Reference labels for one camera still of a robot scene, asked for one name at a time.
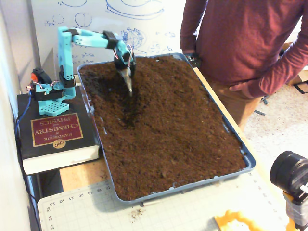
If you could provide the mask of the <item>person left hand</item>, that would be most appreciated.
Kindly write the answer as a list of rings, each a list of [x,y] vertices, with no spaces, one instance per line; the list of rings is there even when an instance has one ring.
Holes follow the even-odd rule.
[[[253,96],[250,94],[249,89],[248,89],[248,84],[247,82],[240,83],[237,85],[233,85],[229,87],[230,91],[240,91],[245,97],[252,99]]]

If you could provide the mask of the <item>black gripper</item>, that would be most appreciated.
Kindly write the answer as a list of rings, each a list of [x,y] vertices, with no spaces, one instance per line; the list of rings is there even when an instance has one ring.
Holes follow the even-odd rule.
[[[130,78],[133,78],[134,77],[134,74],[135,74],[135,70],[136,70],[136,58],[135,58],[135,55],[133,54],[132,55],[132,58],[130,59],[130,64],[129,66],[128,65],[125,65],[120,58],[114,58],[114,63],[115,63],[115,67],[117,69],[117,71],[122,71],[126,68],[129,67],[129,77]]]

